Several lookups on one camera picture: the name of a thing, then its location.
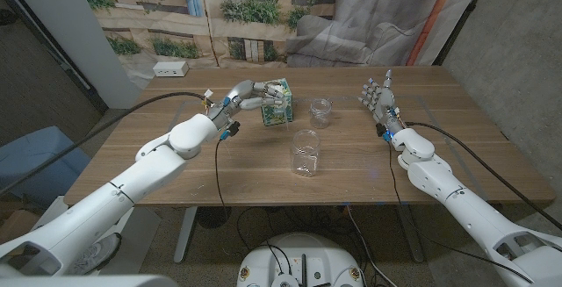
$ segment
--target wooden table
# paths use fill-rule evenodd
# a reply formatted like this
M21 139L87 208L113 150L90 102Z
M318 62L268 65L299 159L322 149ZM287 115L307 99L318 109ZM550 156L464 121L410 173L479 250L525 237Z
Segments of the wooden table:
M190 70L186 77L155 78L139 102L164 93L214 91L221 100L237 83L285 77L293 94L295 120L264 126L260 110L241 111L234 118L240 132L220 144L220 187L226 205L397 204L389 169L389 147L375 132L375 121L357 101L362 86L372 77L384 80L387 68L278 68ZM460 138L484 161L535 202L550 202L555 193L460 85L441 67L393 68L396 103L405 121L425 122ZM321 160L317 176L298 176L290 170L292 136L312 128L310 101L333 102L333 121L318 129ZM65 196L75 204L110 181L134 162L146 142L166 133L172 124L205 112L193 97L172 97L145 106L124 118L99 149L90 165ZM507 187L484 170L454 142L424 127L415 130L431 140L436 152L453 168L455 176L489 202L518 202ZM143 205L220 205L214 173L215 143L205 144L176 181L147 196ZM417 190L396 161L398 192L409 204L436 203Z

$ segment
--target robot finger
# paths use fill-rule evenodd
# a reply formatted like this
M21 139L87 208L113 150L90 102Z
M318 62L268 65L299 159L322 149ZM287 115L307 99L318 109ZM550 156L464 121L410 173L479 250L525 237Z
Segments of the robot finger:
M386 87L387 89L390 89L390 85L393 82L393 71L392 70L388 70L386 72L386 79L385 82L383 83L383 86Z
M374 82L372 79L369 79L369 82L371 82L371 86L363 85L363 88L367 92L369 92L369 94L372 94L374 96L377 96L378 94L380 94L380 86L378 86L378 84L376 82Z
M279 98L264 98L262 99L262 105L275 105L275 104L283 104L285 101Z
M361 102L365 107L369 109L369 111L373 112L375 110L375 105L371 104L371 101L366 99L365 97L358 97L359 102Z
M371 104L375 105L378 102L378 96L369 94L366 90L362 91L361 94L365 95L367 99L371 100Z
M254 109L262 106L263 100L264 100L264 98L261 98L261 97L244 99L240 103L240 108L243 109L244 111L254 110Z
M254 83L254 92L256 92L257 95L269 94L271 97L283 98L284 97L283 93L276 90L271 85L281 85L281 84L278 82Z

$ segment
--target green tissue box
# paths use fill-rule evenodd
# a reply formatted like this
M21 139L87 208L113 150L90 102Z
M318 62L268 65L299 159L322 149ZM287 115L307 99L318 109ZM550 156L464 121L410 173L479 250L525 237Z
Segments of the green tissue box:
M266 126L278 125L285 123L285 113L283 109L286 107L286 115L289 121L292 121L292 93L289 84L284 78L273 80L271 82L279 82L281 86L270 85L285 95L285 104L262 106L263 124Z

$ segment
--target white robotic arm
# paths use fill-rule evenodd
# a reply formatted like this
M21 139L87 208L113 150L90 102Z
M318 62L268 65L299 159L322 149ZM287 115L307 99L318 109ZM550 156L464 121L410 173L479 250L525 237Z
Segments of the white robotic arm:
M222 140L235 135L240 124L231 116L241 109L281 104L280 98L283 94L268 84L239 83L222 103L211 107L208 116L197 114L150 141L140 149L133 166L60 217L1 245L0 277L72 273L71 265L81 253L146 195L176 179L202 143L214 139L220 130L224 130Z
M364 85L366 97L359 101L373 112L379 136L402 151L398 161L410 182L443 204L490 260L527 278L496 266L504 282L515 287L562 278L562 239L514 224L466 188L449 164L435 154L433 144L400 120L390 91L390 70L382 90L370 82L371 86Z

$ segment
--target glass jar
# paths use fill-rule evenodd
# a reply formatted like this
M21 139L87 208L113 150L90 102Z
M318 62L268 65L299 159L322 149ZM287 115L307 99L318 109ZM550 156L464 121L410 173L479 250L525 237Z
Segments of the glass jar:
M314 99L310 104L310 125L314 128L326 128L330 124L332 104L327 99Z
M314 176L320 156L320 137L312 130L295 133L291 144L291 171L303 176Z

